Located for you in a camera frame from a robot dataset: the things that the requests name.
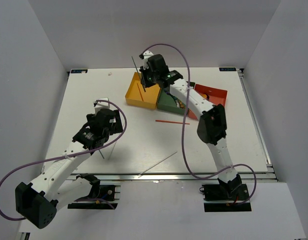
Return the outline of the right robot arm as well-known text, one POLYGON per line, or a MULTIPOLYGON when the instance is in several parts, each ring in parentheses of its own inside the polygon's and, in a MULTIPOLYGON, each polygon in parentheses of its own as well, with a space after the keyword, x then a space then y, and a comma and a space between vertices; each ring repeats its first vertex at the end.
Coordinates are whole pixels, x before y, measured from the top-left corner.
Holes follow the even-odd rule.
POLYGON ((178 71, 169 70, 161 54, 153 54, 147 50, 140 54, 139 58, 143 60, 143 65, 139 68, 143 87, 149 88, 157 84, 184 103, 199 120, 196 132, 212 154, 217 169, 220 195, 227 200, 232 199, 237 195, 242 180, 233 167, 227 147, 224 106, 215 105, 203 98, 178 71))

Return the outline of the gold fork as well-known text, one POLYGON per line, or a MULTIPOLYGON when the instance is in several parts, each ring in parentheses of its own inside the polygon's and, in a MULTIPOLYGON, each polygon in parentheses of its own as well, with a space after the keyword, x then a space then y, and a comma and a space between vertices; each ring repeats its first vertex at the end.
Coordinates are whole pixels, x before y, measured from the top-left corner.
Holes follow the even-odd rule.
POLYGON ((180 108, 180 109, 186 109, 186 105, 180 101, 179 99, 176 101, 177 102, 177 106, 180 108))

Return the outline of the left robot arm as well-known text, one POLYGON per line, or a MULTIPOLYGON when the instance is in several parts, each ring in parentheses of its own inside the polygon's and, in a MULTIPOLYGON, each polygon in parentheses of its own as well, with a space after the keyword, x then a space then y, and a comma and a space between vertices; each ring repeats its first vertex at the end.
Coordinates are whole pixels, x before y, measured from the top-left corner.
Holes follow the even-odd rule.
POLYGON ((86 116, 87 122, 73 136, 63 159, 51 166, 30 183, 21 182, 15 189, 16 211, 43 229, 51 223, 57 211, 78 199, 96 199, 101 195, 100 180, 84 173, 68 185, 65 180, 93 155, 114 134, 123 132, 119 110, 102 108, 86 116))

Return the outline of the orange chopstick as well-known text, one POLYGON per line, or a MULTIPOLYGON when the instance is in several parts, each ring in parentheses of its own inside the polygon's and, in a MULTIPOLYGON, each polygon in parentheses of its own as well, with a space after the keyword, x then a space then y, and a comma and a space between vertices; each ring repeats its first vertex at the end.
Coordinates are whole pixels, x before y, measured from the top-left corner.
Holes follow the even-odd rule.
POLYGON ((160 119, 156 119, 155 122, 157 122, 157 123, 167 123, 167 124, 190 125, 190 123, 188 123, 188 122, 183 123, 183 122, 180 122, 180 121, 169 121, 169 120, 160 120, 160 119))
POLYGON ((141 98, 142 102, 144 102, 144 98, 143 98, 143 95, 142 95, 141 88, 140 88, 139 84, 138 84, 138 83, 136 83, 136 86, 137 86, 137 89, 138 89, 138 92, 139 92, 140 98, 141 98))

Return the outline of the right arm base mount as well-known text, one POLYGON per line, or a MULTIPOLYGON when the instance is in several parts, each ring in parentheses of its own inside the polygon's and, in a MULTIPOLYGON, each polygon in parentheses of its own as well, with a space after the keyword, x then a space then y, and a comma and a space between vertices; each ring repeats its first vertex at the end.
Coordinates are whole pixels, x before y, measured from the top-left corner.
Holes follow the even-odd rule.
POLYGON ((199 188, 203 195, 206 213, 251 212, 251 196, 246 184, 242 184, 231 196, 219 184, 203 184, 199 188))

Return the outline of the white chopstick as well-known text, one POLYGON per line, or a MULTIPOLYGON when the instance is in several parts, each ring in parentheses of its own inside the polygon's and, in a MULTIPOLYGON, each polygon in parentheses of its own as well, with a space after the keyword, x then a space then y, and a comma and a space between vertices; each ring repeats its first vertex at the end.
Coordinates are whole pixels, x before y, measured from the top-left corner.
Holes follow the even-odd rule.
POLYGON ((149 170, 153 169, 154 167, 156 167, 157 165, 161 164, 162 162, 166 161, 167 159, 169 159, 170 157, 174 156, 175 154, 177 154, 178 151, 173 152, 172 154, 168 155, 167 157, 163 158, 162 160, 159 160, 158 162, 156 162, 155 164, 151 165, 150 167, 146 168, 144 171, 142 171, 141 173, 139 173, 137 175, 137 178, 140 178, 141 176, 143 176, 146 172, 148 172, 149 170))
POLYGON ((112 154, 113 154, 113 151, 114 151, 115 146, 116 146, 116 142, 112 145, 111 151, 110 151, 109 156, 108 156, 108 160, 111 159, 111 156, 112 156, 112 154))

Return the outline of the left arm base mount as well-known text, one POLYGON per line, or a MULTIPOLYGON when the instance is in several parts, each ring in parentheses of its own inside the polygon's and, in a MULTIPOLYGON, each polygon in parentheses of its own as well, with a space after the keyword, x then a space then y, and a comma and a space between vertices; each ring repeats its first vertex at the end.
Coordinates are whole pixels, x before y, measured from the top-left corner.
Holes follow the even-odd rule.
POLYGON ((67 205, 71 210, 115 210, 121 196, 121 185, 116 182, 104 182, 92 174, 79 174, 75 180, 87 180, 92 184, 87 196, 67 205))

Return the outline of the fork with green marbled handle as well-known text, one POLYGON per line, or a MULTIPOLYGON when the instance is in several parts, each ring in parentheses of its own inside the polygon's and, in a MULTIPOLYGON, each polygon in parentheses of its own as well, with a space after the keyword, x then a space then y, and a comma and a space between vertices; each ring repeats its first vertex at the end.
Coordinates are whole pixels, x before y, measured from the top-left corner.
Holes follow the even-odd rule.
POLYGON ((172 96, 173 100, 175 101, 176 107, 180 109, 184 109, 184 104, 182 101, 180 101, 177 97, 172 96))

